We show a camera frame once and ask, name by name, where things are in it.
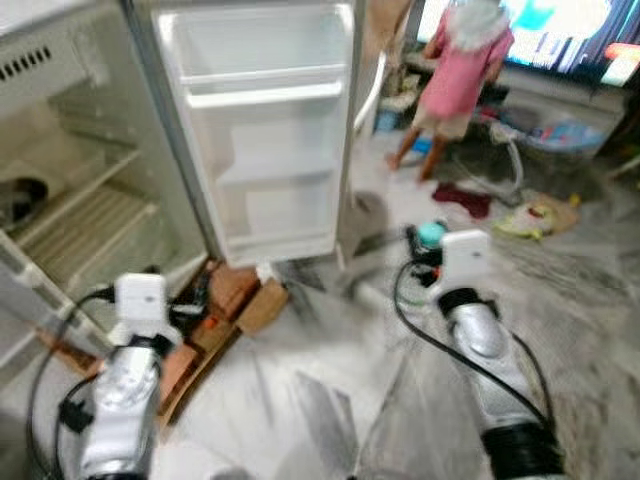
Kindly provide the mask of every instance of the child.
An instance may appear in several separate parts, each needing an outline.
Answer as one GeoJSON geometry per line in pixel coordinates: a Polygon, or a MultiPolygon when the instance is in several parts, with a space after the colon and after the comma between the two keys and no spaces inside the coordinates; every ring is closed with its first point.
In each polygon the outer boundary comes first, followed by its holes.
{"type": "Polygon", "coordinates": [[[433,144],[418,182],[431,177],[450,140],[463,138],[484,81],[498,79],[514,37],[500,0],[468,0],[444,12],[426,58],[440,57],[433,78],[420,97],[411,129],[398,153],[387,156],[392,171],[423,130],[433,132],[433,144]]]}

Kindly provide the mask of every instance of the refrigerator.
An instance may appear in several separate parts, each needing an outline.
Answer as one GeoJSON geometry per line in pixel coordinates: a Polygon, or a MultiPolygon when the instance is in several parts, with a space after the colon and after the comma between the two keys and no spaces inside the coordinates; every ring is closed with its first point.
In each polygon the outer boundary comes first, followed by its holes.
{"type": "MultiPolygon", "coordinates": [[[[173,295],[208,256],[334,250],[362,2],[5,3],[4,332],[51,328],[93,286],[151,265],[173,295]]],[[[86,307],[70,339],[104,352],[116,325],[86,307]]],[[[0,362],[20,342],[5,343],[0,362]]]]}

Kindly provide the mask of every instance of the pink shirt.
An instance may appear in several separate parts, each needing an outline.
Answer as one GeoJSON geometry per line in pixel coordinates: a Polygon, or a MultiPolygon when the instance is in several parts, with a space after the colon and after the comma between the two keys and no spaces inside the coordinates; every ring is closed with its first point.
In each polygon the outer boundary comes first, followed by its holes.
{"type": "Polygon", "coordinates": [[[420,105],[439,118],[473,112],[489,64],[504,59],[515,40],[511,30],[507,29],[492,44],[480,50],[455,50],[447,33],[450,14],[451,11],[447,10],[440,20],[435,36],[437,50],[442,52],[440,63],[420,97],[420,105]]]}

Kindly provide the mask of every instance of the bare leg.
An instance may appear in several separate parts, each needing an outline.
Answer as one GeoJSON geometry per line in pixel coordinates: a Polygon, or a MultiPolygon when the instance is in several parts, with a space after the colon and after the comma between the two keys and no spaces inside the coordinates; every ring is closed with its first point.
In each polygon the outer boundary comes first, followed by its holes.
{"type": "Polygon", "coordinates": [[[418,137],[422,133],[422,129],[411,127],[407,134],[402,139],[402,144],[400,145],[400,150],[398,153],[387,155],[387,163],[389,164],[389,168],[392,172],[395,172],[400,168],[400,163],[402,163],[402,159],[404,156],[411,150],[411,147],[416,143],[418,137]]]}
{"type": "Polygon", "coordinates": [[[429,150],[429,155],[425,159],[424,164],[422,165],[422,169],[420,170],[418,183],[426,182],[431,178],[433,170],[442,159],[442,155],[447,149],[448,144],[449,140],[441,135],[436,135],[433,138],[433,144],[431,145],[431,150],[429,150]]]}

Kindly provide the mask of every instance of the red cloth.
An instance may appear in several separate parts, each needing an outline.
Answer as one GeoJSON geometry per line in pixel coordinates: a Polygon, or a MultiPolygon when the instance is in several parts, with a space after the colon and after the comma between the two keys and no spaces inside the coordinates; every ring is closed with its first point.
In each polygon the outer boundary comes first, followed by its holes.
{"type": "Polygon", "coordinates": [[[481,220],[489,216],[491,196],[482,193],[473,193],[460,190],[453,183],[441,183],[433,194],[436,202],[459,203],[467,209],[469,215],[481,220]]]}

